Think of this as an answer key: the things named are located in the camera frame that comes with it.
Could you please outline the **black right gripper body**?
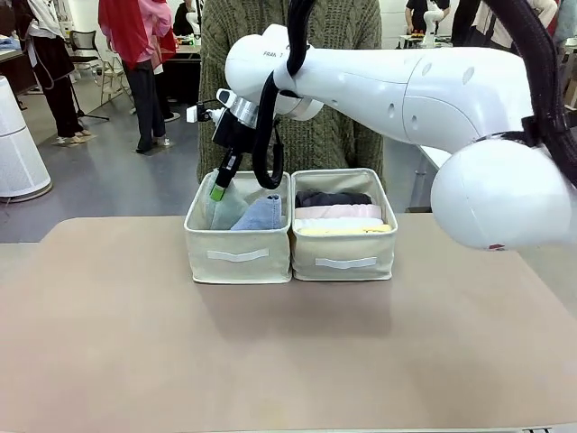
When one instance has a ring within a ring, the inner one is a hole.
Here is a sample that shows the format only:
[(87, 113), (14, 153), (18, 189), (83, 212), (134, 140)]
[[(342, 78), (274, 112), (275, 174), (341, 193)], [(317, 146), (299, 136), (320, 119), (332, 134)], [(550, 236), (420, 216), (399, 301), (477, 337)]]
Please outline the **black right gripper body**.
[(255, 144), (255, 129), (243, 124), (226, 108), (215, 126), (212, 141), (235, 154), (252, 154)]

